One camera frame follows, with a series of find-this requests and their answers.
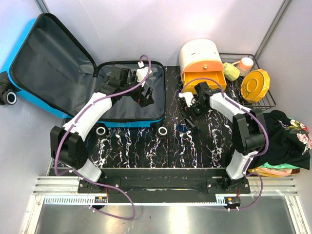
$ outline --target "yellow plate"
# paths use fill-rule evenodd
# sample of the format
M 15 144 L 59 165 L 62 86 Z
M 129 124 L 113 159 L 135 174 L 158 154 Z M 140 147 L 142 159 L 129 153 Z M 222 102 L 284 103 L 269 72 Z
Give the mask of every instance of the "yellow plate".
M 267 94 L 269 87 L 269 74 L 267 71 L 258 69 L 245 76 L 240 92 L 247 102 L 258 102 Z

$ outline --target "black wheel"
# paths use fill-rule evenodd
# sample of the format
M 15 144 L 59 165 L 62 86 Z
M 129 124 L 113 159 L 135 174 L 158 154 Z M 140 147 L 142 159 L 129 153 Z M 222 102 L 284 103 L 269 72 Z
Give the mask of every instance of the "black wheel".
M 96 128 L 96 135 L 99 139 L 104 139 L 108 133 L 108 129 L 105 126 L 99 126 Z
M 161 126 L 161 127 L 159 127 L 159 128 L 157 129 L 156 134 L 157 134 L 157 137 L 158 137 L 159 139 L 164 139 L 164 138 L 167 136 L 167 134 L 168 134 L 168 130 L 167 130 L 167 128 Z
M 6 91 L 3 94 L 3 102 L 7 105 L 14 105 L 18 100 L 18 97 L 13 91 Z

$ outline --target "pile of clothes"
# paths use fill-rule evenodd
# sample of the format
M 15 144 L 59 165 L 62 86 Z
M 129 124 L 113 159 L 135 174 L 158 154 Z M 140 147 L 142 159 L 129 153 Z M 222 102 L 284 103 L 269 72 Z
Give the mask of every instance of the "pile of clothes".
M 310 169 L 312 136 L 308 128 L 285 113 L 273 110 L 264 113 L 269 135 L 268 151 L 255 157 L 249 166 L 249 172 L 262 176 L 283 177 L 300 172 L 300 168 Z

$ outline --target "toy bread bin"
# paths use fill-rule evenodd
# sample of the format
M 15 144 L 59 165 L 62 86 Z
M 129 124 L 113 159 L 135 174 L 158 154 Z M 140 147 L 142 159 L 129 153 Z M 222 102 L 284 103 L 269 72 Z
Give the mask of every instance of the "toy bread bin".
M 183 85 L 196 78 L 211 78 L 226 88 L 223 74 L 223 64 L 215 43 L 208 39 L 196 39 L 186 43 L 179 55 L 181 79 Z M 196 94 L 194 87 L 200 82 L 207 82 L 211 89 L 219 88 L 216 83 L 209 80 L 195 80 L 190 83 L 185 92 Z

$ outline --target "green cloth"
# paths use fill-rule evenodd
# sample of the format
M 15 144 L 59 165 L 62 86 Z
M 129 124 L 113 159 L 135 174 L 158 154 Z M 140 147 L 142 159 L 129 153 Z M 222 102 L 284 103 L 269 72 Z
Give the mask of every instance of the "green cloth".
M 272 168 L 272 169 L 283 169 L 283 168 L 297 169 L 297 168 L 299 168 L 299 167 L 292 166 L 292 165 L 290 165 L 288 163 L 283 163 L 283 164 L 280 164 L 280 165 L 272 166 L 272 165 L 270 165 L 267 162 L 265 164 L 263 164 L 262 166 L 260 166 L 260 167 Z

